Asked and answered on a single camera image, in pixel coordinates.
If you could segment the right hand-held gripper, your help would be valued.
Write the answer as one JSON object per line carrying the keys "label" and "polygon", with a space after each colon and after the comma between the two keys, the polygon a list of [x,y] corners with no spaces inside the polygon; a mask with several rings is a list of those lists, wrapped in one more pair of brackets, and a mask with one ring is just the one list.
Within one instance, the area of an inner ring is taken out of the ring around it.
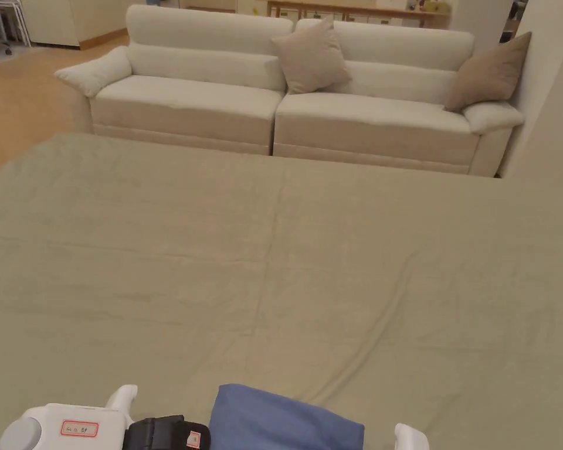
{"label": "right hand-held gripper", "polygon": [[406,424],[396,424],[394,450],[429,450],[428,437]]}

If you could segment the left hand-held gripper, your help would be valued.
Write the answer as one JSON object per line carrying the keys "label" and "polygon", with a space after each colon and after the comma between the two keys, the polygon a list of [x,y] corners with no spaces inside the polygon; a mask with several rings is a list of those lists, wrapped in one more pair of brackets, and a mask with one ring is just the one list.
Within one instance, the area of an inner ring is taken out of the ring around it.
{"label": "left hand-held gripper", "polygon": [[49,403],[30,408],[0,436],[0,449],[210,449],[206,425],[183,415],[134,421],[136,385],[121,386],[104,407]]}

